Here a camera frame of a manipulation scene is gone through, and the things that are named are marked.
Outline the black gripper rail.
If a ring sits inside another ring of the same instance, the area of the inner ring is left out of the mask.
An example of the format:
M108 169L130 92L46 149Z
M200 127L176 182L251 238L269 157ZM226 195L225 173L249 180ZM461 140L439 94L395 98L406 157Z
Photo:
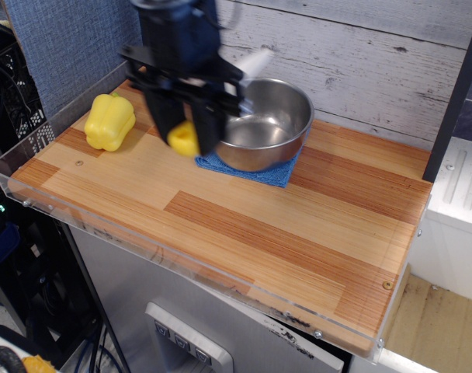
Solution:
M125 46L128 78L142 90L164 143L186 115L182 101L194 93L193 81L208 89L207 97L242 96L241 69L220 56L220 31L215 1L132 1L141 26L142 44ZM211 153L224 137L227 114L212 99L189 103L200 155Z

